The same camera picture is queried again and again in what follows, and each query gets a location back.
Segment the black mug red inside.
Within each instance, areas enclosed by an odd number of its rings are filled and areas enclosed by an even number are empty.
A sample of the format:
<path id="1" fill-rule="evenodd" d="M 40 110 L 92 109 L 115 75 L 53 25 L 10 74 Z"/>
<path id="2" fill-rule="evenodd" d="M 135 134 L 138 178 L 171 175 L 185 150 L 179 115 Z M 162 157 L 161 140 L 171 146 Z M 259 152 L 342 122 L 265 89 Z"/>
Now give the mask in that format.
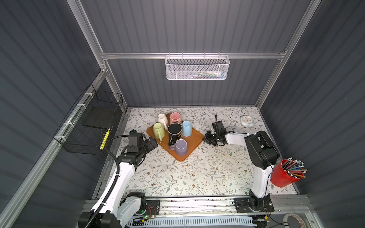
<path id="1" fill-rule="evenodd" d="M 174 145 L 178 140 L 182 137 L 182 125 L 180 123 L 171 123 L 167 128 L 169 134 L 169 142 L 168 145 Z"/>

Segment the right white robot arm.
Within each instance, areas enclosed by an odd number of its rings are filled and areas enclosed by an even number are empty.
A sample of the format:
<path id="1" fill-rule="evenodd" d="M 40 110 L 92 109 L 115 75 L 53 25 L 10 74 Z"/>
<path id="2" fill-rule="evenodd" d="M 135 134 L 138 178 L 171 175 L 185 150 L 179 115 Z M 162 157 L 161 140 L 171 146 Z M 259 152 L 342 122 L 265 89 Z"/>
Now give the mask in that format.
<path id="1" fill-rule="evenodd" d="M 221 121 L 212 124 L 213 132 L 207 131 L 203 141 L 213 146 L 240 145 L 247 149 L 255 166 L 253 185 L 246 205 L 252 212 L 273 212 L 271 194 L 268 192 L 273 167 L 279 159 L 279 152 L 265 131 L 254 134 L 227 131 Z"/>

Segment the orange plastic tray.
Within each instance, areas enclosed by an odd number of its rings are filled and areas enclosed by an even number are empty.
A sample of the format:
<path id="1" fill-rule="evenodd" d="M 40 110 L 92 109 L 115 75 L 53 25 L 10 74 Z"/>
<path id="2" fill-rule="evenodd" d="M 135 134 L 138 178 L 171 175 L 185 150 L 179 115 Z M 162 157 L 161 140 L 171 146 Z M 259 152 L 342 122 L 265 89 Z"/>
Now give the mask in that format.
<path id="1" fill-rule="evenodd" d="M 177 113 L 159 114 L 147 134 L 178 161 L 184 161 L 201 143 L 203 135 Z"/>

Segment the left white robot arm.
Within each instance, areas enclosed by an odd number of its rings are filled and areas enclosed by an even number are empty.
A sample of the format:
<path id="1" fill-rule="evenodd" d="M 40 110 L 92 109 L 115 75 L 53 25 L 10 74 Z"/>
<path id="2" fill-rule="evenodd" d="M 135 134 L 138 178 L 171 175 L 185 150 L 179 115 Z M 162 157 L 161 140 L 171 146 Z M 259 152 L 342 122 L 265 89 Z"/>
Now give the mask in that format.
<path id="1" fill-rule="evenodd" d="M 107 147 L 113 140 L 122 137 L 128 138 L 128 145 L 116 157 Z M 81 214 L 78 220 L 79 228 L 124 228 L 137 212 L 145 210 L 144 193 L 133 192 L 124 201 L 122 196 L 146 155 L 157 147 L 156 139 L 146 138 L 136 130 L 132 130 L 128 135 L 109 138 L 104 143 L 104 150 L 115 162 L 116 170 L 97 203 L 89 212 Z"/>

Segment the light green mug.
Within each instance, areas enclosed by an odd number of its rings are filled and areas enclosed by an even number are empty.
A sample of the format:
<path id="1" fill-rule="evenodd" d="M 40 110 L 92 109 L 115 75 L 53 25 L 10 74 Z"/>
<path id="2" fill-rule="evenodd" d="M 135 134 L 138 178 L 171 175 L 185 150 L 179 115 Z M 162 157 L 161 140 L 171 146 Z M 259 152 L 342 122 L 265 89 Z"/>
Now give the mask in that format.
<path id="1" fill-rule="evenodd" d="M 161 123 L 155 123 L 153 126 L 153 133 L 156 139 L 162 141 L 165 137 L 165 128 L 162 126 Z"/>

